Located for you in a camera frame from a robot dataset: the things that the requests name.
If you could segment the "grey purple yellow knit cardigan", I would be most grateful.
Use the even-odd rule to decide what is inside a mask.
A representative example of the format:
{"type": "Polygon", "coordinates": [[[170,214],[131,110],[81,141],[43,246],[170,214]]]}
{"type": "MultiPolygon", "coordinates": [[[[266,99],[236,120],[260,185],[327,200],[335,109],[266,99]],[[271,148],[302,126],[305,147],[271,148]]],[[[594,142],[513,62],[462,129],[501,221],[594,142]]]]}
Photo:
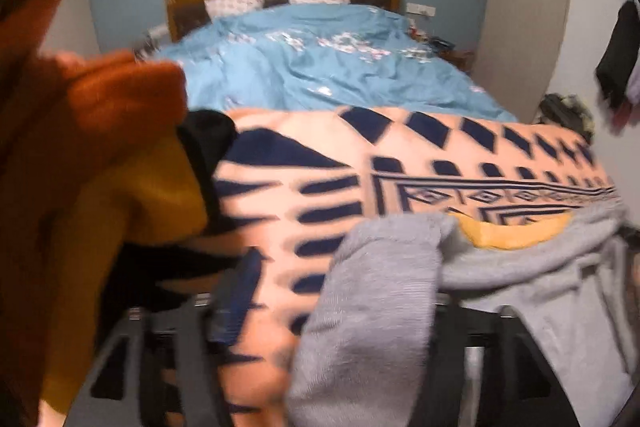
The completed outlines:
{"type": "Polygon", "coordinates": [[[357,225],[338,247],[294,358],[293,426],[403,426],[426,373],[436,303],[510,307],[583,426],[607,426],[634,387],[625,209],[600,202],[474,239],[443,213],[357,225]]]}

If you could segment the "mustard yellow folded garment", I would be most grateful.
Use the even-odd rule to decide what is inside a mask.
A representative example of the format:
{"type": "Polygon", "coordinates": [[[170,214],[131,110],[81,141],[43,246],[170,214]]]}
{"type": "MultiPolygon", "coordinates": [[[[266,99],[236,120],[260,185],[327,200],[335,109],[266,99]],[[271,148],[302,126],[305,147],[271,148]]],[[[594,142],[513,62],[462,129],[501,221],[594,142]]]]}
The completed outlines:
{"type": "Polygon", "coordinates": [[[92,364],[98,300],[123,243],[162,245],[206,223],[200,184],[175,133],[85,184],[53,222],[55,283],[40,411],[56,424],[92,364]]]}

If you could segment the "orange navy patterned blanket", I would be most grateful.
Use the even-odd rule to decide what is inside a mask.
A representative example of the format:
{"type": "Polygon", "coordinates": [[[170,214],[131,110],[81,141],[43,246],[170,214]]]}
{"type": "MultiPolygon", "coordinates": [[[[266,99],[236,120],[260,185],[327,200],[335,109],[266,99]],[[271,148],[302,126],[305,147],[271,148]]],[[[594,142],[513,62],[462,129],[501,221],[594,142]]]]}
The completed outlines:
{"type": "Polygon", "coordinates": [[[288,371],[331,256],[360,221],[455,212],[510,232],[617,202],[577,133],[401,108],[237,109],[238,134],[204,184],[219,216],[186,248],[256,249],[262,273],[219,371],[238,426],[280,426],[288,371]]]}

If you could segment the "lilac hanging jacket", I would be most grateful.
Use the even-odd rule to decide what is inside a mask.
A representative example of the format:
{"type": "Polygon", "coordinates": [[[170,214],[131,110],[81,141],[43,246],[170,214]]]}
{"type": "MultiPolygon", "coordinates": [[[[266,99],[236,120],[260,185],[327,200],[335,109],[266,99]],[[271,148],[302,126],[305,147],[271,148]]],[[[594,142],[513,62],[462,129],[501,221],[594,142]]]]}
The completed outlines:
{"type": "Polygon", "coordinates": [[[622,133],[628,124],[631,127],[639,124],[639,101],[640,70],[639,64],[636,64],[627,83],[624,101],[613,114],[612,129],[614,133],[622,133]]]}

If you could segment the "orange folded garment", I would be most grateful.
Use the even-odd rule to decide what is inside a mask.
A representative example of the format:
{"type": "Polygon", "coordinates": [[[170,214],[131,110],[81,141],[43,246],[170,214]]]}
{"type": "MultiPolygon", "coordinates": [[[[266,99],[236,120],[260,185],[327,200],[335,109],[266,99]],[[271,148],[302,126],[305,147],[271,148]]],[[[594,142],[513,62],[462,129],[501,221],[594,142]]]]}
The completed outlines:
{"type": "Polygon", "coordinates": [[[81,185],[174,129],[182,70],[124,51],[91,60],[41,46],[62,0],[1,9],[1,421],[38,421],[54,263],[46,232],[81,185]]]}

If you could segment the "wooden nightstand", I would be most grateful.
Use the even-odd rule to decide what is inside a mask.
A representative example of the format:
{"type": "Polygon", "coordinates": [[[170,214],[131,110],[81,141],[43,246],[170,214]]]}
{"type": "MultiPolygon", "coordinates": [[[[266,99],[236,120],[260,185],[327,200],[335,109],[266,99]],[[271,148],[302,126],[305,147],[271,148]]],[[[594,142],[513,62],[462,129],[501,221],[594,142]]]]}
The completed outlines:
{"type": "Polygon", "coordinates": [[[425,44],[432,52],[444,61],[454,65],[461,72],[470,75],[473,69],[475,61],[475,52],[470,50],[458,50],[456,46],[445,39],[439,37],[429,36],[423,30],[420,30],[414,26],[409,29],[409,36],[425,44]]]}

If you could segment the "black hanging coat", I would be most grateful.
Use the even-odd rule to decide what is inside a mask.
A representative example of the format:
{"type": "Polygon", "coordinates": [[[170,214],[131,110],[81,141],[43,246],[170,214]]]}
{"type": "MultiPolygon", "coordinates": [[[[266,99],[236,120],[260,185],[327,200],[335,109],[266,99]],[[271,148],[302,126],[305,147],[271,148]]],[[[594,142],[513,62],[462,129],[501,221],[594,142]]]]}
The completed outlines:
{"type": "Polygon", "coordinates": [[[603,100],[610,109],[618,109],[626,100],[626,89],[639,52],[639,13],[632,1],[618,11],[611,39],[596,68],[603,100]]]}

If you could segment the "blue floral duvet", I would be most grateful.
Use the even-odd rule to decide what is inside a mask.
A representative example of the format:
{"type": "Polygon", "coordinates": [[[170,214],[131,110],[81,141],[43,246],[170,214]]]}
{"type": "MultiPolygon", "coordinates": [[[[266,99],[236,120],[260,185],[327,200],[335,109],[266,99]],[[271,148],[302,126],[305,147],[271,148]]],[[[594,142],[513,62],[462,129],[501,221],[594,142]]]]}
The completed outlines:
{"type": "Polygon", "coordinates": [[[515,121],[408,20],[358,4],[298,4],[218,18],[155,53],[186,75],[192,109],[400,107],[515,121]]]}

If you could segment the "clothes pile by wall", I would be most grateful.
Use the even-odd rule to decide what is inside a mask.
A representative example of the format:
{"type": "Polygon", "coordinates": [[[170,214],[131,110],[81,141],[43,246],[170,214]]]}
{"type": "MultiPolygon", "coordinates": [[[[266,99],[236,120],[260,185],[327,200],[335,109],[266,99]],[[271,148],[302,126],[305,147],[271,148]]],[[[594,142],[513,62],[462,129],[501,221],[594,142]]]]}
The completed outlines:
{"type": "Polygon", "coordinates": [[[546,94],[538,106],[535,122],[570,129],[588,144],[592,143],[596,130],[590,110],[576,95],[546,94]]]}

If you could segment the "white wall socket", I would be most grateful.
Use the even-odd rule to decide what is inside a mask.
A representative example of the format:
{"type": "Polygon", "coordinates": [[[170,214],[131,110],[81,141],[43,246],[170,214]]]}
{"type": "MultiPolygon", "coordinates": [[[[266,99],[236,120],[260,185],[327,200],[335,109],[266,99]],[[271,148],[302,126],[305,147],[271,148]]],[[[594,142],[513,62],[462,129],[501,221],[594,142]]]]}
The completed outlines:
{"type": "Polygon", "coordinates": [[[424,17],[434,17],[436,15],[436,8],[434,6],[413,2],[408,2],[406,4],[406,11],[409,14],[424,17]]]}

